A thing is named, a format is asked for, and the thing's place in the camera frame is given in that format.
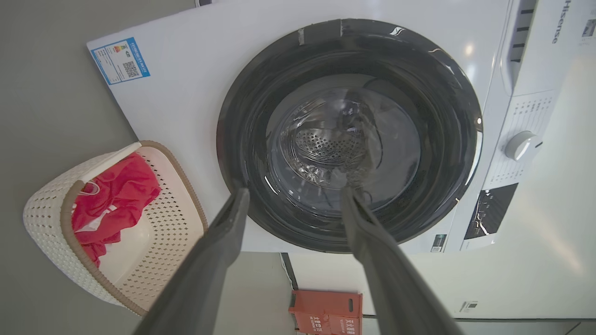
black door rim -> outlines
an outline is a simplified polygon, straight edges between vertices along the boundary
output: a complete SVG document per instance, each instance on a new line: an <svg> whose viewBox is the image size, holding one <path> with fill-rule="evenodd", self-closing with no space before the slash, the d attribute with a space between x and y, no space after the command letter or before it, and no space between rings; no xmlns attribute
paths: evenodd
<svg viewBox="0 0 596 335"><path fill-rule="evenodd" d="M217 153L230 191L251 192L249 216L271 234L311 250L349 253L342 229L297 210L267 180L266 127L289 93L324 76L359 73L406 93L422 155L411 185L373 211L398 243L439 222L465 193L480 153L482 115L458 64L423 36L395 24L345 19L292 32L259 53L238 75L223 102Z"/></svg>

red cloth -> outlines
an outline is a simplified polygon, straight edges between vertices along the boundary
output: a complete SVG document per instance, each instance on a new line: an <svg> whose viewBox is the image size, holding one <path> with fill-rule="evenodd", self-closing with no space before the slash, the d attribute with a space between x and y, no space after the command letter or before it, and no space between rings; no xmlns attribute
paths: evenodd
<svg viewBox="0 0 596 335"><path fill-rule="evenodd" d="M81 231L74 235L87 255L100 266L99 257L105 255L105 244L120 241L120 230L136 225L143 208L162 191L155 174L137 153L128 155L94 179L100 187L94 196L79 195L72 214L73 231L78 231L111 205L96 231Z"/></svg>

red box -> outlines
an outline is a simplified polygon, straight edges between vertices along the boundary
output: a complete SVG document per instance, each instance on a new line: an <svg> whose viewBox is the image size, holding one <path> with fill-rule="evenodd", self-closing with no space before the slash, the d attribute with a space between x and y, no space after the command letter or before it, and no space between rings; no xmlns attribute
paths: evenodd
<svg viewBox="0 0 596 335"><path fill-rule="evenodd" d="M301 333L361 335L362 295L354 293L292 291L294 314Z"/></svg>

blue and white sticker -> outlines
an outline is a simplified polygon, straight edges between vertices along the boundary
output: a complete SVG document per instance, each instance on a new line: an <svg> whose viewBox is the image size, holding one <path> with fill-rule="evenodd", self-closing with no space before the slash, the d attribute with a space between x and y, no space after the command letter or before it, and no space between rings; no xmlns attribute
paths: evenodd
<svg viewBox="0 0 596 335"><path fill-rule="evenodd" d="M108 85L151 76L133 37L93 49L91 54Z"/></svg>

white knob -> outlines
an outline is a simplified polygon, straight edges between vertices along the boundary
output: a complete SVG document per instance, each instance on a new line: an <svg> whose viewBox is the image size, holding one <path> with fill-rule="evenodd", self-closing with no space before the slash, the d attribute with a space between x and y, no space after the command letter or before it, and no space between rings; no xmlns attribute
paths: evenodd
<svg viewBox="0 0 596 335"><path fill-rule="evenodd" d="M523 131L509 140L505 147L505 155L515 160L531 160L542 145L542 139L531 131Z"/></svg>

